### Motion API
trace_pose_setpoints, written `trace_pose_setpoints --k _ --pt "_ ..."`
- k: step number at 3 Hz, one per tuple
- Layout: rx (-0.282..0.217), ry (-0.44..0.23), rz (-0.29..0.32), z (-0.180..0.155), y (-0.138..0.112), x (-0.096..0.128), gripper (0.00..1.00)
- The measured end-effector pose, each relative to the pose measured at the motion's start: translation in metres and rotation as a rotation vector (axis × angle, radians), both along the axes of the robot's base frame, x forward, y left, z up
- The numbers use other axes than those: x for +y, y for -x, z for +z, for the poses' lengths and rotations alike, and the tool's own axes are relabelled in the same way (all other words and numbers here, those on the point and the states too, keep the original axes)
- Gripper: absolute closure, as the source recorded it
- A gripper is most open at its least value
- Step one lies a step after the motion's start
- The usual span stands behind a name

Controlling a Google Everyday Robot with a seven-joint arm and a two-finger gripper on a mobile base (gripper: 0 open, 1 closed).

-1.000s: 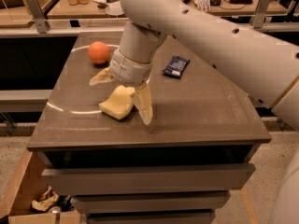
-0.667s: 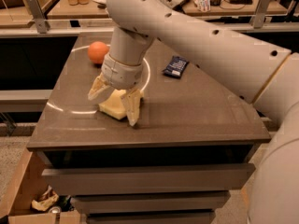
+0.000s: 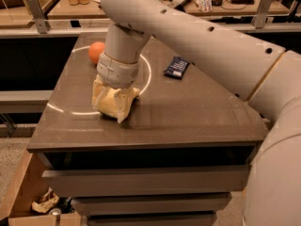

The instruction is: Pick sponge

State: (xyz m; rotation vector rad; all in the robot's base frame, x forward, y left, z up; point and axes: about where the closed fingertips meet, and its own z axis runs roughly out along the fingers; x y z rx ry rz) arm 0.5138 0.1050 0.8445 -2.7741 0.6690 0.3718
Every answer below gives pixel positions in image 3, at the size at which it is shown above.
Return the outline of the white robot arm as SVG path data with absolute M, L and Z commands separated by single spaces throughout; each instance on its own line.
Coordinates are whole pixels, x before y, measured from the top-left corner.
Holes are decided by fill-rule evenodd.
M 243 225 L 301 226 L 300 55 L 161 0 L 101 4 L 112 22 L 97 65 L 93 105 L 119 121 L 126 118 L 140 52 L 156 38 L 274 124 L 252 162 Z

